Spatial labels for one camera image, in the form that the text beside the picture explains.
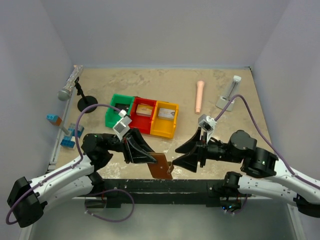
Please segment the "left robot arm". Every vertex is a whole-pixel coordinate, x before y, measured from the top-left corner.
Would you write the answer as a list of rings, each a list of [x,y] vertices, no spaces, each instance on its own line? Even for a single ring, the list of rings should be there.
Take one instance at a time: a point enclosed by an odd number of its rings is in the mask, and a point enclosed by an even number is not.
[[[138,129],[131,129],[123,139],[111,133],[88,133],[84,136],[80,155],[68,164],[43,176],[14,182],[7,203],[8,215],[14,215],[21,228],[37,222],[52,204],[50,198],[60,199],[58,193],[73,198],[100,194],[105,181],[98,170],[105,167],[113,152],[123,153],[127,164],[157,164],[152,148]]]

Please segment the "brown leather card holder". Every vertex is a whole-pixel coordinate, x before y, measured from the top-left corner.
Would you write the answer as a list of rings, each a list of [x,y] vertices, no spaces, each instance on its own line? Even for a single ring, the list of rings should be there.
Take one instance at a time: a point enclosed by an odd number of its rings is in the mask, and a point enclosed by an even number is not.
[[[157,160],[157,163],[147,164],[152,177],[158,180],[172,180],[174,166],[171,161],[167,161],[166,155],[157,152],[150,152],[149,154]]]

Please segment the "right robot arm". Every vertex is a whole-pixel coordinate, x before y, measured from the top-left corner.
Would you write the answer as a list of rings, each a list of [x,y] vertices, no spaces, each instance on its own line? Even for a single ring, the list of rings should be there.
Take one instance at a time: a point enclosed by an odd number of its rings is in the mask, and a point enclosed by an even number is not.
[[[215,191],[228,198],[236,195],[258,195],[280,199],[297,207],[309,217],[320,216],[320,183],[315,179],[292,173],[270,151],[257,146],[257,140],[243,130],[234,132],[227,143],[198,129],[194,136],[175,151],[181,156],[173,160],[174,166],[195,173],[207,160],[240,164],[240,173],[229,171]]]

